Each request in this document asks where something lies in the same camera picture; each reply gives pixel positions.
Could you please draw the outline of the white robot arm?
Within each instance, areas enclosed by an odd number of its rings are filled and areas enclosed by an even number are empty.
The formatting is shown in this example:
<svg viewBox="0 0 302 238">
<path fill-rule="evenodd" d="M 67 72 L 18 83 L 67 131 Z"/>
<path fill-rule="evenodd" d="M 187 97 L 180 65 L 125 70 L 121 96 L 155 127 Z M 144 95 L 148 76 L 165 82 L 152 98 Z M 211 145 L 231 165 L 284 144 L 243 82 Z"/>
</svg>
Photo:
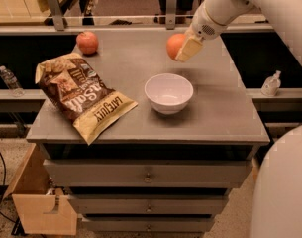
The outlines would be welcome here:
<svg viewBox="0 0 302 238">
<path fill-rule="evenodd" d="M 302 65 L 302 0 L 204 0 L 186 31 L 176 59 L 186 61 L 202 42 L 220 35 L 255 7 Z M 302 125 L 267 152 L 255 183 L 250 238 L 302 238 Z"/>
</svg>

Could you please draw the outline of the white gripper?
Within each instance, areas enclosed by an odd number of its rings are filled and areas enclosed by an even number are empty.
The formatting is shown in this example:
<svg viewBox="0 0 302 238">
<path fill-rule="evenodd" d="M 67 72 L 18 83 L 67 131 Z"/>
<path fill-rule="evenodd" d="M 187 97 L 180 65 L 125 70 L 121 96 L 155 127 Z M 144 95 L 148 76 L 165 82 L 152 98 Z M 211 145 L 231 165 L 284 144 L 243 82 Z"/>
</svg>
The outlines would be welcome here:
<svg viewBox="0 0 302 238">
<path fill-rule="evenodd" d="M 185 31 L 187 38 L 175 59 L 180 62 L 188 61 L 202 49 L 204 40 L 217 38 L 225 29 L 225 25 L 216 23 L 209 16 L 206 5 L 201 4 L 194 13 L 190 26 Z"/>
</svg>

